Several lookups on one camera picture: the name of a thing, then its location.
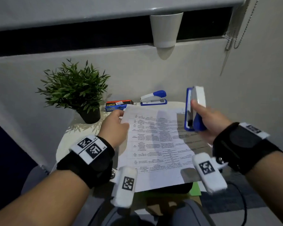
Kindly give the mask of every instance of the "potted plant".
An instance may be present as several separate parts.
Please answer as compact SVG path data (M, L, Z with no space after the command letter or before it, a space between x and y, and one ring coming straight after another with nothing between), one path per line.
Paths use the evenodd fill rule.
M100 102L102 93L106 91L106 80L110 77L105 71L99 71L88 60L83 69L78 69L78 63L62 63L62 67L54 71L45 70L47 80L45 90L38 88L37 93L44 94L47 106L64 107L76 110L87 124L93 124L100 119Z

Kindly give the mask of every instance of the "black wrist strap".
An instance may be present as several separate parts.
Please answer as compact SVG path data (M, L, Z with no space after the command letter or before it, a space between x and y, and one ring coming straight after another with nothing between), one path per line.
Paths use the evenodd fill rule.
M213 142L213 156L221 157L236 171L246 174L266 155L281 151L267 139L261 139L235 122Z
M91 189L109 182L112 171L113 147L103 138L98 137L107 148L89 165L75 152L70 151L57 164L57 170L70 170L78 175Z

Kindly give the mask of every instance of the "white pot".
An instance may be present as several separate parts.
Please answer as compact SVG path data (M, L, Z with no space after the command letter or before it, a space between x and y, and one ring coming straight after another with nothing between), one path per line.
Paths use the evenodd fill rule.
M169 48L176 44L182 15L183 13L150 16L155 47Z

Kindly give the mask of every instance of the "printed document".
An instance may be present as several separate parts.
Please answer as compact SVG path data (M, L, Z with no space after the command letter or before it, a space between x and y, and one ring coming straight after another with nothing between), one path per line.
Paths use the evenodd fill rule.
M184 109L155 110L127 105L121 123L129 123L130 128L118 167L137 169L135 192L183 184L180 171L194 168L193 150L208 147L195 132L185 131Z

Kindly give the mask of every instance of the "green paper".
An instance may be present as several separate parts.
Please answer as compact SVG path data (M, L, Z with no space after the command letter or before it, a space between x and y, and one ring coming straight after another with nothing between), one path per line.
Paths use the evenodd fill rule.
M201 196L201 191L199 189L198 182L193 182L192 189L190 190L189 193L191 196Z

